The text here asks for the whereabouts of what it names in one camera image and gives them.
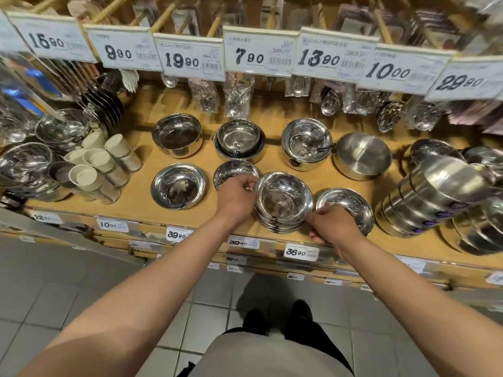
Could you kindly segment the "group of cream-lidded steel cups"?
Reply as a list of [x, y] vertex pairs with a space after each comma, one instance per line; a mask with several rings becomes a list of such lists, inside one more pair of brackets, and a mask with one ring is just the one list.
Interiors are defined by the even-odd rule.
[[89, 134], [81, 149], [69, 152], [63, 161], [48, 169], [49, 177], [75, 195], [88, 201], [112, 204], [130, 175], [143, 167], [143, 161], [122, 134], [105, 139], [99, 132]]

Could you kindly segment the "deep straight-sided steel bowl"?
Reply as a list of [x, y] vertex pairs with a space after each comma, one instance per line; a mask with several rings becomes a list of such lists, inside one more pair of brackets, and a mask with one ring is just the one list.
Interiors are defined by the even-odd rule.
[[186, 113], [173, 113], [162, 118], [154, 125], [151, 134], [160, 150], [175, 159], [194, 155], [203, 144], [199, 120]]

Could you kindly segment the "black shoe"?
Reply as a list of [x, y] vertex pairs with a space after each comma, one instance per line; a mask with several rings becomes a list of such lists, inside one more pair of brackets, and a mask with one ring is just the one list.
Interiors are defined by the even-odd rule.
[[296, 300], [286, 321], [285, 339], [308, 345], [312, 337], [313, 324], [309, 305], [304, 300]]
[[247, 312], [242, 322], [242, 329], [245, 332], [268, 336], [269, 325], [266, 317], [259, 309], [253, 309]]

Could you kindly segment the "grey lower shelf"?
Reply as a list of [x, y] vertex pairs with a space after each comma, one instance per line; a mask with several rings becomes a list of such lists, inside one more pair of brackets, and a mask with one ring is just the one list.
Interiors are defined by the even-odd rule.
[[97, 253], [139, 266], [145, 264], [145, 261], [140, 258], [89, 240], [82, 234], [61, 230], [50, 224], [35, 221], [33, 218], [29, 218], [8, 209], [0, 208], [0, 226], [18, 229], [20, 231], [18, 232], [19, 235], [51, 239], [57, 243], [66, 243], [69, 246], [77, 247], [81, 250]]

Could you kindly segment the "shallow steel dish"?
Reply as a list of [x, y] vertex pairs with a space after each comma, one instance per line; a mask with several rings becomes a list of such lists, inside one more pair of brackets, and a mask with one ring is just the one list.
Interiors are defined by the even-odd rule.
[[152, 180], [154, 202], [171, 210], [189, 209], [205, 196], [207, 177], [203, 169], [190, 163], [175, 163], [160, 170]]
[[374, 228], [374, 212], [359, 193], [344, 187], [329, 188], [316, 197], [316, 209], [325, 205], [341, 205], [353, 216], [360, 232], [367, 237]]

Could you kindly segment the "person's left forearm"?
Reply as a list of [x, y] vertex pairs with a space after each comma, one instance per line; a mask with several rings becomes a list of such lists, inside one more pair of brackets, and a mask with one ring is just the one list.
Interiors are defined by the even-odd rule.
[[135, 377], [223, 241], [251, 212], [219, 208], [76, 317], [17, 377]]

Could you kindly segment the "stack of shiny steel bowls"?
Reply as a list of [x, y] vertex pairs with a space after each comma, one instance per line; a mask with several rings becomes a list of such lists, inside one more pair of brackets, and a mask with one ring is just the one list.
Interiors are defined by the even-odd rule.
[[313, 211], [311, 190], [300, 178], [280, 171], [264, 173], [254, 190], [258, 194], [253, 215], [265, 228], [277, 234], [297, 231], [307, 213]]

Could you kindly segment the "pile of large steel bowls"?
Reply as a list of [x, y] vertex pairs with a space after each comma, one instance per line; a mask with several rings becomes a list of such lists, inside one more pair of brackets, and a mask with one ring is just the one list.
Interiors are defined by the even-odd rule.
[[503, 151], [487, 147], [470, 147], [462, 151], [437, 139], [413, 142], [402, 157], [402, 168], [408, 174], [428, 156], [450, 156], [468, 164], [478, 164], [489, 172], [491, 194], [483, 202], [441, 223], [454, 230], [454, 240], [447, 242], [459, 251], [475, 255], [503, 252]]

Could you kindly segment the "person's left hand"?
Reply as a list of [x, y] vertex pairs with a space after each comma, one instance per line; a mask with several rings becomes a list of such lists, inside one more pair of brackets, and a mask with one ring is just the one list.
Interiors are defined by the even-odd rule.
[[242, 189], [242, 174], [230, 177], [218, 190], [214, 216], [234, 230], [251, 216], [257, 199], [257, 192]]

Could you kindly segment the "blue packaged kitchenware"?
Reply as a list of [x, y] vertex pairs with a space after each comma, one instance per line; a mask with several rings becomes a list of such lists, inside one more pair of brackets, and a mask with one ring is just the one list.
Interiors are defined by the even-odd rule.
[[23, 110], [36, 117], [50, 115], [50, 106], [45, 103], [12, 69], [6, 59], [0, 55], [0, 99], [8, 109]]

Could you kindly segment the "white plastic spoons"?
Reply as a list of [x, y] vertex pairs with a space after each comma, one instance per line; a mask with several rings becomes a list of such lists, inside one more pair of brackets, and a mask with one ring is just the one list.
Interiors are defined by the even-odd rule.
[[119, 69], [119, 71], [122, 76], [123, 86], [126, 88], [126, 90], [131, 93], [136, 93], [139, 82], [138, 72], [136, 70], [129, 69]]

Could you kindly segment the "steel bowl with ladles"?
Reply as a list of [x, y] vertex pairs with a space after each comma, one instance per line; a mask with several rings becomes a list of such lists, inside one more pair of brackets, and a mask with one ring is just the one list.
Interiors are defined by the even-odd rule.
[[53, 151], [65, 155], [83, 147], [83, 140], [92, 132], [84, 112], [75, 108], [57, 109], [62, 118], [45, 116], [35, 126], [35, 136]]

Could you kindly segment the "row of labelled steel bowls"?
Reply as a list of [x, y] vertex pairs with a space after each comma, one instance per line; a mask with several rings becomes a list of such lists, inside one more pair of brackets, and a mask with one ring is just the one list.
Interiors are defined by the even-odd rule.
[[478, 205], [491, 194], [489, 172], [450, 156], [428, 156], [374, 208], [377, 225], [412, 238]]

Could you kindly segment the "row of small shelf labels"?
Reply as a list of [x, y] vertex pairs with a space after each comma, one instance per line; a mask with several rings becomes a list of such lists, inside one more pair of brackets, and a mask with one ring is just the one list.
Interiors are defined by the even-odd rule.
[[[173, 225], [151, 225], [103, 215], [79, 215], [42, 208], [27, 208], [35, 221], [59, 229], [81, 230], [98, 243], [153, 259], [172, 250], [193, 230]], [[503, 271], [395, 255], [408, 268], [444, 291], [465, 293], [472, 299], [503, 300]], [[361, 276], [328, 247], [288, 240], [231, 235], [224, 240], [209, 268], [227, 266], [230, 272], [262, 272], [293, 280], [311, 278], [327, 285], [348, 285], [369, 291]]]

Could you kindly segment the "nested straight-sided steel bowls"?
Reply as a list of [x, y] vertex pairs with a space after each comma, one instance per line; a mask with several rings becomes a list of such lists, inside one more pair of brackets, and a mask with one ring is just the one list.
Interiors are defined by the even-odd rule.
[[234, 119], [220, 126], [214, 134], [213, 144], [223, 161], [241, 159], [256, 163], [263, 155], [266, 136], [252, 121]]

